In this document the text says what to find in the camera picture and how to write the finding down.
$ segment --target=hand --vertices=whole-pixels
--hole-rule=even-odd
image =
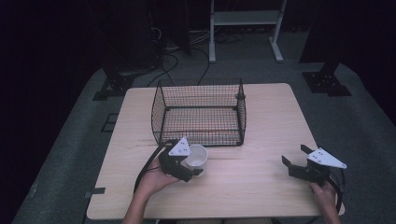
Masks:
[[[341,223],[337,210],[335,209],[335,190],[329,182],[321,187],[317,183],[309,183],[309,187],[315,193],[315,200],[325,218],[326,223]]]
[[[178,182],[176,177],[166,175],[161,169],[160,161],[156,158],[140,180],[136,193],[150,197],[168,185]]]

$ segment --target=black wire basket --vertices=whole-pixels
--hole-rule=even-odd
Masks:
[[[186,136],[189,144],[241,146],[246,120],[240,78],[161,80],[151,110],[158,144]]]

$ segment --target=plastic cup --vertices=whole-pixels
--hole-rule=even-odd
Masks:
[[[191,145],[190,151],[190,156],[187,157],[184,162],[186,162],[187,167],[191,170],[203,169],[203,171],[199,175],[195,175],[196,177],[204,175],[207,161],[206,148],[201,145]]]

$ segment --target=white metal stand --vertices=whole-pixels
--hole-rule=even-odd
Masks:
[[[209,61],[216,62],[215,52],[215,26],[216,25],[258,25],[274,24],[276,26],[274,36],[269,37],[271,47],[276,57],[276,61],[283,62],[282,54],[277,46],[280,25],[282,24],[287,0],[282,1],[280,10],[267,11],[221,11],[215,12],[215,0],[210,6],[210,41],[209,41]]]

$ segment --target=person's right hand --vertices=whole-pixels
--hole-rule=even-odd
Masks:
[[[335,208],[335,190],[332,185],[326,181],[322,187],[317,183],[309,183],[309,187],[315,193],[315,200],[325,218],[325,222],[327,224],[341,223]]]

